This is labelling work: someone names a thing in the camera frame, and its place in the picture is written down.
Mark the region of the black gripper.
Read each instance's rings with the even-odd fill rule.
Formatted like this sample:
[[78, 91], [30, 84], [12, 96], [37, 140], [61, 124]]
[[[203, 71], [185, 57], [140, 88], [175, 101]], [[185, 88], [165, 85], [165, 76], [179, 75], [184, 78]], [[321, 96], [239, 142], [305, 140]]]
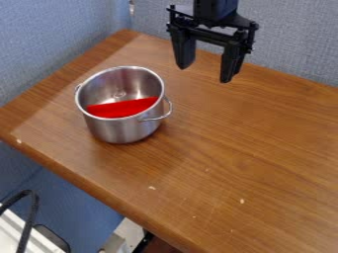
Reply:
[[220, 82], [228, 83], [239, 73], [245, 53], [253, 49], [259, 24], [237, 13], [239, 0], [192, 0], [192, 6], [171, 4], [168, 33], [179, 69], [195, 60], [196, 41], [224, 46]]

